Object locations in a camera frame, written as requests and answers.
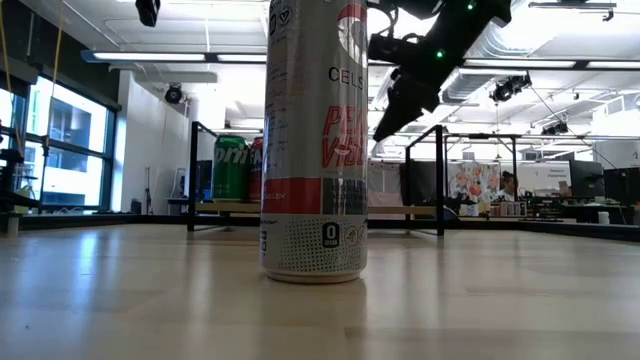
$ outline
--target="wooden floor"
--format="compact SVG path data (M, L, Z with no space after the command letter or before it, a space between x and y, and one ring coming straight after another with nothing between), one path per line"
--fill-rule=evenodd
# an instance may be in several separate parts
M0 359L640 359L635 245L372 234L362 280L300 286L261 276L257 235L0 239Z

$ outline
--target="black robotic arm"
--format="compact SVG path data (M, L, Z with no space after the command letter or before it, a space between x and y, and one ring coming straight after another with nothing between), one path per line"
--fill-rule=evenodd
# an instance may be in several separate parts
M369 59L387 61L399 67L393 72L394 84L388 90L389 105L373 136L381 141L406 124L433 112L440 104L440 87L462 64L464 55L491 22L505 26L511 21L511 0L379 0L368 5L387 13L398 8L419 19L438 15L425 35L409 38L375 34L369 42Z

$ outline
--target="cable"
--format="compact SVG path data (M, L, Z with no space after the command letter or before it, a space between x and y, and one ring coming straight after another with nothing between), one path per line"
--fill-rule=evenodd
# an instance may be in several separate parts
M620 217L622 217L622 222L627 225L627 219L624 217L624 212L622 211L622 206L618 205L618 210L620 210Z
M64 25L64 2L60 0L60 19L58 20L58 41L56 43L56 56L53 60L53 83L51 84L51 97L49 98L49 118L47 123L47 136L51 135L51 121L53 115L53 96L56 92L58 80L58 64L60 63L60 44L62 43L62 27Z
M162 101L160 101L160 103L164 105L164 125L162 127L162 141L160 142L160 163L156 164L156 176L153 180L153 190L149 191L149 193L151 194L151 196L149 197L152 199L156 196L156 190L158 188L158 178L160 176L160 165L162 163L162 160L164 159L164 141L167 135L167 117L169 116L170 110L168 104L164 104ZM153 205L149 206L149 213L153 214Z
M396 26L396 24L398 23L398 17L400 16L400 11L398 9L398 6L396 4L393 4L393 12L395 13L395 18L393 17L393 15L391 15L390 12L383 10L381 7L379 7L376 4L369 4L369 7L372 9L376 9L380 12L382 12L383 14L387 15L387 17L389 18L389 26L387 26L386 28L380 30L377 32L378 35L384 33L385 31L389 31L388 37L393 37L394 35L394 28Z
M531 87L531 90L534 92L534 94L536 94L536 96L538 97L538 99L540 99L540 101L542 102L542 104L544 104L544 106L551 112L551 114L553 114L553 116L558 119L558 121L564 123L564 121L558 116L558 114L556 114L555 111L553 111L551 109L551 107L547 104L546 101L544 101L544 99L542 99L542 96L540 96L540 94L538 94L538 92L536 91L536 89L534 89L533 87ZM593 151L596 155L598 155L599 157L601 157L604 161L606 161L609 165L611 165L612 168L614 168L615 170L618 170L618 168L613 165L613 163L611 161L609 161L609 159L607 159L606 157L602 156L602 154L600 154L596 149L595 146L593 146L592 144L587 143L586 141L584 141L584 139L581 139L575 132L573 132L573 130L571 130L571 128L567 125L567 129L569 129L569 132L571 132L571 134L573 134L573 136L575 136L578 140L582 141L585 145L591 147L591 151Z
M402 40L403 40L403 41L409 41L409 40L411 40L411 39L418 39L418 40L420 40L420 39L422 39L422 38L424 38L424 36L420 36L420 35L418 35L418 34L416 34L416 33L410 33L410 34L407 34L407 35L403 36L403 37L402 37Z
M9 68L9 54L7 52L7 36L5 34L5 29L4 29L4 4L2 3L2 1L0 0L0 36L2 37L2 54L3 54L3 58L4 58L4 69L5 69L5 75L7 77L7 90L9 90L9 94L10 96L13 95L13 92L11 90L11 70ZM14 108L15 108L15 95L13 96L13 99L11 99L11 117L13 118L13 112L14 112ZM14 127L15 127L15 132L16 132L16 142L18 143L18 152L20 153L20 156L24 156L24 150L22 149L22 139L20 138L20 131L18 131L18 121L14 121Z

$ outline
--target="green can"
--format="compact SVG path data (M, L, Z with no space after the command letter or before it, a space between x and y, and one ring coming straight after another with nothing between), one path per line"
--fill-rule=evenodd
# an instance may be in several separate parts
M220 135L213 165L213 200L239 202L249 191L249 146L244 138Z

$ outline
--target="ductwork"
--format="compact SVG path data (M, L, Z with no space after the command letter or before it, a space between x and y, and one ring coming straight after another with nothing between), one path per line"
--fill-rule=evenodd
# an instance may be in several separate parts
M551 40L555 32L540 29L541 22L532 21L533 17L537 20L540 18L532 14L536 10L529 9L529 2L530 0L514 0L511 5L513 21L505 28L490 23L466 57L527 57ZM495 75L460 73L454 76L453 81L442 91L442 101L445 103L461 104L495 78Z

